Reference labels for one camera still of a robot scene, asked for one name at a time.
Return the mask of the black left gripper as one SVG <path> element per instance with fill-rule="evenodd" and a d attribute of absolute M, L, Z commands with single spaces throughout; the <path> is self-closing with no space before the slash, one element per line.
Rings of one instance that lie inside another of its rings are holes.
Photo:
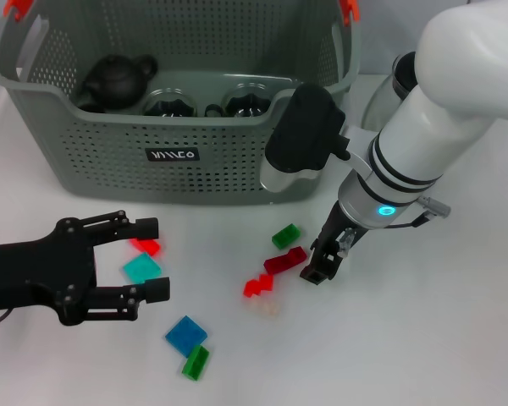
<path fill-rule="evenodd" d="M 132 222 L 125 211 L 115 211 L 63 219 L 41 239 L 0 244 L 0 310 L 46 306 L 65 326 L 85 320 L 135 321 L 140 302 L 170 299 L 169 278 L 95 288 L 93 246 L 126 239 L 157 239 L 158 235 L 155 217 Z"/>

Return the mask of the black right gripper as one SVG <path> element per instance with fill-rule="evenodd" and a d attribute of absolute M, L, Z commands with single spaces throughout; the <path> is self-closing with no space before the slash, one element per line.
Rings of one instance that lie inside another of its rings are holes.
<path fill-rule="evenodd" d="M 339 270 L 342 258 L 367 233 L 367 229 L 353 222 L 335 202 L 329 216 L 311 247 L 308 264 L 300 277 L 313 284 L 332 280 Z"/>

